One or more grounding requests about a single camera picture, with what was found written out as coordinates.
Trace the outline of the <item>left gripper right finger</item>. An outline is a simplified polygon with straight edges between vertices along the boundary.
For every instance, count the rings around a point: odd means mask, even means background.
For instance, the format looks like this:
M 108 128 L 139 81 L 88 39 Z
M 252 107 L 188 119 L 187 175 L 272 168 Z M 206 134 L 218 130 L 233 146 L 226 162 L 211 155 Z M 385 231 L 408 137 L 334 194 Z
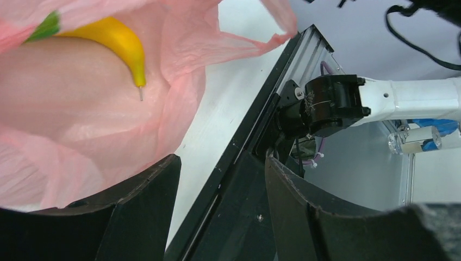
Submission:
M 272 156 L 265 181 L 279 260 L 460 260 L 460 204 L 379 212 L 328 193 Z

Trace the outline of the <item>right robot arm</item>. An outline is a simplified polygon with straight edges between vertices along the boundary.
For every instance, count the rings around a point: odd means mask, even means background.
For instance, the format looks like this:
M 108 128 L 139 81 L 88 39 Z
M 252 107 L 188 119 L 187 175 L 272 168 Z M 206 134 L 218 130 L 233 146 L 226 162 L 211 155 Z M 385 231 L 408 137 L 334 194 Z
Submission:
M 328 137 L 351 126 L 385 120 L 460 120 L 460 78 L 385 81 L 355 74 L 288 80 L 267 124 L 274 138 Z

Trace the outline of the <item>pink plastic bag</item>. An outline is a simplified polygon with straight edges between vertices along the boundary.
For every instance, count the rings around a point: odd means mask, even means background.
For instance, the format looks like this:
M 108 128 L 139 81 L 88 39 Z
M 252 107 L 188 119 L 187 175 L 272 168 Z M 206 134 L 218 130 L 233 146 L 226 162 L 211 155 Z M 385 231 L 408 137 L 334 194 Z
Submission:
M 288 1 L 262 1 L 267 42 L 224 32 L 219 1 L 1 1 L 1 206 L 62 208 L 173 153 L 205 91 L 205 67 L 293 37 Z M 60 36 L 106 17 L 145 50 L 139 93 L 108 48 Z

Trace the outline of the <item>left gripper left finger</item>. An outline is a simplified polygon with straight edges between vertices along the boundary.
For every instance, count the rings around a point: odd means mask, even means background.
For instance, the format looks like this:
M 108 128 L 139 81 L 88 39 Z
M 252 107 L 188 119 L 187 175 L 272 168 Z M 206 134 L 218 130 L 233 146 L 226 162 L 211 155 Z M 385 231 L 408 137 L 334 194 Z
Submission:
M 1 260 L 162 260 L 180 169 L 171 154 L 65 208 L 1 209 Z

